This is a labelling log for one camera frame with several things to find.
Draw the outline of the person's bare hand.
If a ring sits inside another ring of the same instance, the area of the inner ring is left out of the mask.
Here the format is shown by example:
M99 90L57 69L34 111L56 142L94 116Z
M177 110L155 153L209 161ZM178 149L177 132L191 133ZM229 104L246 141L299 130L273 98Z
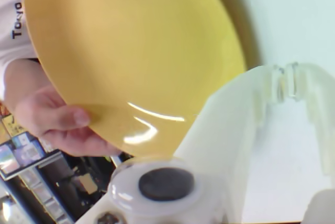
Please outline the person's bare hand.
M67 105L53 86L45 86L22 99L15 119L32 135L72 156L114 156L121 151L91 128L90 114Z

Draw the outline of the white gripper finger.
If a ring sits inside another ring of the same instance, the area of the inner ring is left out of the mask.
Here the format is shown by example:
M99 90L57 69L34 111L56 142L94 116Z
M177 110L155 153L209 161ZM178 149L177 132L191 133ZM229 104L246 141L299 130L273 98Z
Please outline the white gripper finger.
M324 175L334 181L334 77L310 63L286 66L286 95L306 103L315 128Z
M258 66L212 94L174 155L220 189L228 221L242 222L252 148L267 106L283 101L284 69Z

